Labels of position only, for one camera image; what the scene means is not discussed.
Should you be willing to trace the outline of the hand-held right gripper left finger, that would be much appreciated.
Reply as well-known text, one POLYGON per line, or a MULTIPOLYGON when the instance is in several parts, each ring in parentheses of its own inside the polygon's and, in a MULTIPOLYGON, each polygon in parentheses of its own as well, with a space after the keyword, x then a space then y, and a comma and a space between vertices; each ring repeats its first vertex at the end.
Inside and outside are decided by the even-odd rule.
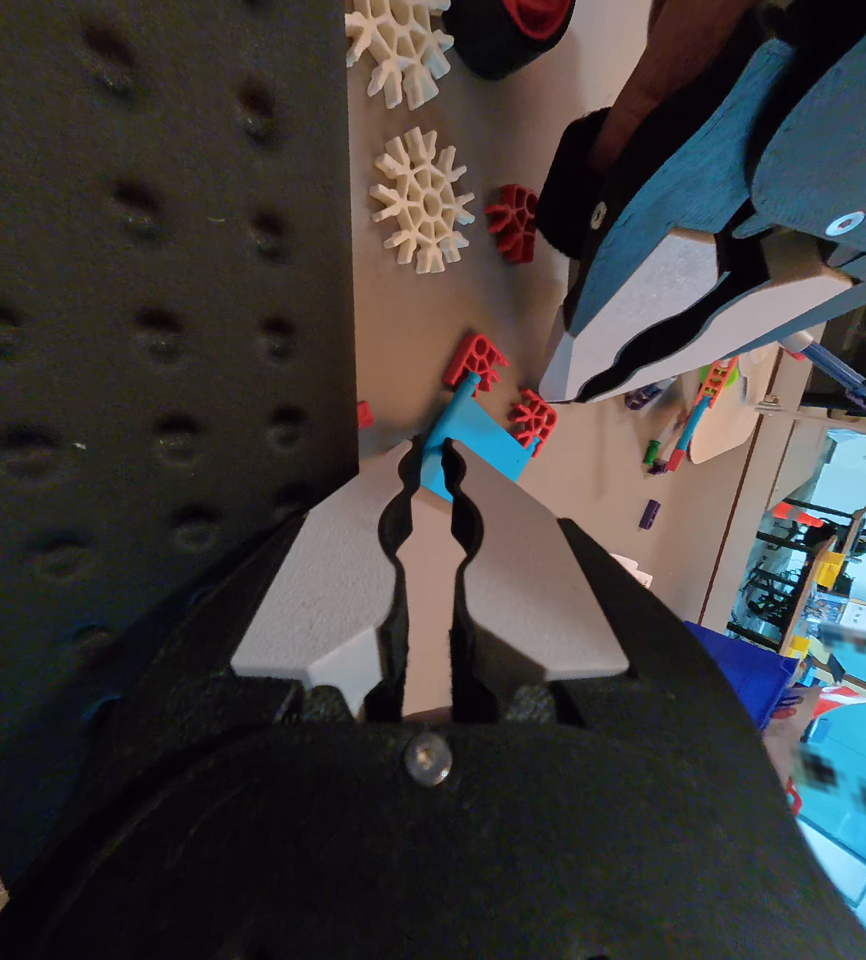
POLYGON ((309 510, 231 659, 240 677, 339 690, 353 716, 403 718, 405 574, 422 449, 404 440, 309 510))

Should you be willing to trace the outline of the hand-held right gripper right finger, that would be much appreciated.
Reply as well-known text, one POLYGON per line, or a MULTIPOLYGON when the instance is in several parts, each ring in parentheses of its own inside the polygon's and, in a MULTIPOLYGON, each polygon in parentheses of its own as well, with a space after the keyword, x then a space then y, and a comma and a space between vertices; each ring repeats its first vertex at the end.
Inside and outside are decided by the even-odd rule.
POLYGON ((581 724, 570 684, 630 663, 554 513, 463 442, 442 469, 463 550, 449 633, 459 724, 581 724))

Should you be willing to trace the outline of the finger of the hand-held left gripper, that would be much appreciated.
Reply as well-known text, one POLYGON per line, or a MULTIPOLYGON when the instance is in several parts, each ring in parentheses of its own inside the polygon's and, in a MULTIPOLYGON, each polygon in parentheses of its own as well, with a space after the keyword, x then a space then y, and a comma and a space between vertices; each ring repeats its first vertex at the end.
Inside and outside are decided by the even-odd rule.
POLYGON ((707 364, 729 341, 719 331, 727 245, 710 233, 672 230, 579 332, 559 321, 539 382, 547 402, 615 397, 707 364))
POLYGON ((784 338, 780 329, 850 290, 810 235, 773 232, 726 244, 727 270, 703 296, 651 324, 598 372, 603 400, 784 338))

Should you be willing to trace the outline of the blue rod cross assembly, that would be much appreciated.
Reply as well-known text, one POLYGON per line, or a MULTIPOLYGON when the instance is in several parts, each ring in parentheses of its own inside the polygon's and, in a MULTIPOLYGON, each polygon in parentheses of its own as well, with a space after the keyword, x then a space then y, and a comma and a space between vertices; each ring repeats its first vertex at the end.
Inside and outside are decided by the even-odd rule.
MULTIPOLYGON (((866 413, 866 377, 826 349, 810 334, 797 333, 780 341, 780 345, 794 358, 805 359, 822 373, 842 387, 847 400, 860 411, 866 413)), ((698 421, 703 414, 715 406, 719 395, 725 389, 738 366, 739 356, 727 356, 707 369, 707 376, 697 393, 695 402, 689 411, 689 419, 698 421)))

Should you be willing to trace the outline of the colourful toy construction model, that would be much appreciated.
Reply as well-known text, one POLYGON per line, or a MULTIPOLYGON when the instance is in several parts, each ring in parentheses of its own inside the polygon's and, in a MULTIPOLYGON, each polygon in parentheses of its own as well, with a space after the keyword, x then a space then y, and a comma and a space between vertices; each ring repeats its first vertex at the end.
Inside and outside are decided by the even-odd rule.
POLYGON ((739 356, 721 359, 701 368, 700 386, 691 407, 675 411, 653 438, 661 441, 656 459, 668 463, 668 471, 676 472, 685 460, 691 440, 704 414, 715 406, 720 395, 739 378, 739 356))

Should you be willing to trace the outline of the blue panel piece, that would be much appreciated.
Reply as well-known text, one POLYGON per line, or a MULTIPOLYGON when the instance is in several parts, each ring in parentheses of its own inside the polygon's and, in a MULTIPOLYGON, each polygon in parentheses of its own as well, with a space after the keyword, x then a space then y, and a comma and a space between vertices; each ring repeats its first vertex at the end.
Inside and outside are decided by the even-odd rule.
POLYGON ((480 406, 474 397, 479 383, 478 374, 473 371, 465 374, 424 442, 420 486, 446 502, 452 501, 442 464, 443 444, 447 439, 465 445, 513 482, 520 479, 527 462, 537 451, 536 438, 522 446, 480 406))

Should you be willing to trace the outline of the person's left hand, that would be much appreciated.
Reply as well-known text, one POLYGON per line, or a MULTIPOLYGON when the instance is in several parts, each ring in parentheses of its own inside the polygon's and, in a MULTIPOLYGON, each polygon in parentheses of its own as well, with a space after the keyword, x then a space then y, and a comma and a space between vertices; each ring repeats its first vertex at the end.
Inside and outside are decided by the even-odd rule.
POLYGON ((590 149, 591 170, 607 174, 643 121, 696 80, 740 20, 759 5, 758 1, 656 2, 644 51, 590 149))

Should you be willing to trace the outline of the bright blue object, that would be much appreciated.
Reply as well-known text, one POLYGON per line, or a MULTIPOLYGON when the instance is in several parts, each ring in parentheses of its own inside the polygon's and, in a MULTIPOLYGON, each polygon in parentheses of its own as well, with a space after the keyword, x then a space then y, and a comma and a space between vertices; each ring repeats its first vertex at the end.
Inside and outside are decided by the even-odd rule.
POLYGON ((764 731, 792 682, 798 660, 691 621, 684 625, 715 661, 753 723, 764 731))

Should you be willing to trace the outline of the white snowflake connector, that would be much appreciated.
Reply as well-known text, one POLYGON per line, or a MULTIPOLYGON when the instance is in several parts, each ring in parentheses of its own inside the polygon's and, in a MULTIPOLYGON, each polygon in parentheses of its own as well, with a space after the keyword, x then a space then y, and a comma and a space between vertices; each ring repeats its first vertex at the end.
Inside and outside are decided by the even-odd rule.
POLYGON ((374 61, 369 97, 382 93, 387 109, 405 104, 417 111, 439 93, 451 71, 454 39, 441 21, 450 1, 353 1, 344 16, 346 64, 368 53, 374 61))
POLYGON ((382 181, 368 189, 380 205, 371 219, 393 224, 383 247, 396 263, 418 275, 439 275, 459 262, 470 245, 463 229, 475 222, 475 195, 456 190, 467 168, 455 164, 455 148, 440 148, 434 129, 415 126, 386 143, 374 168, 382 181))

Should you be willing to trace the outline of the black wheel red hub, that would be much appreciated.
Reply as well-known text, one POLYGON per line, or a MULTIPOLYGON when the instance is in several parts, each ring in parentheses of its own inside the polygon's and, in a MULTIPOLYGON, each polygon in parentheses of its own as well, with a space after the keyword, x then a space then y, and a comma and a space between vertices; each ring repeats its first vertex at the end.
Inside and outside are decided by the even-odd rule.
POLYGON ((566 34, 575 1, 451 1, 442 15, 463 63, 499 81, 552 50, 566 34))

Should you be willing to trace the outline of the black perforated panel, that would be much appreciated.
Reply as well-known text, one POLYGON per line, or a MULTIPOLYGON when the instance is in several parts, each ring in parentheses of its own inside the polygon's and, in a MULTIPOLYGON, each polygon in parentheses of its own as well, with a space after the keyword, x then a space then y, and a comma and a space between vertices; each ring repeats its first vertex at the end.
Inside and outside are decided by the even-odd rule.
POLYGON ((0 879, 143 621, 355 472, 342 2, 0 2, 0 879))

